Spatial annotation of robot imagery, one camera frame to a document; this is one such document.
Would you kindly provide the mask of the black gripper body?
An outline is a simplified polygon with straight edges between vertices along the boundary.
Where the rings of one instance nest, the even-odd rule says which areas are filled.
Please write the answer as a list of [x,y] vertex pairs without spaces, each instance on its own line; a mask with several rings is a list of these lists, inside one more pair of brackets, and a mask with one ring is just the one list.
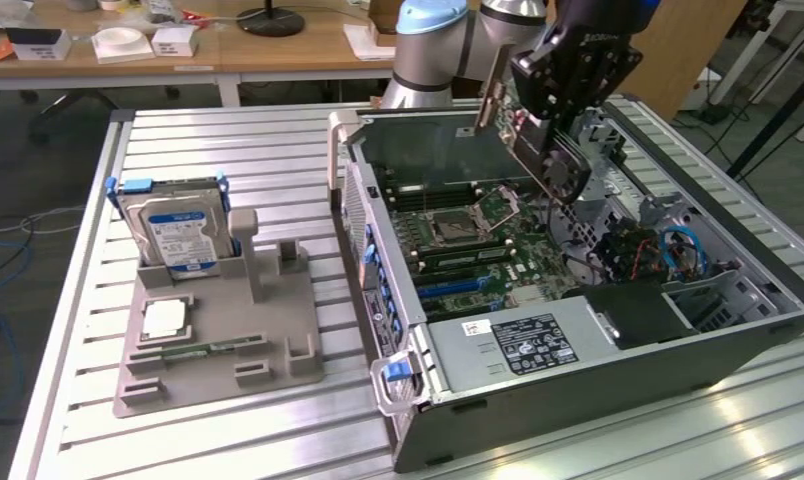
[[556,13],[556,96],[561,104],[587,108],[613,93],[643,60],[631,40],[651,23],[653,3],[559,1]]

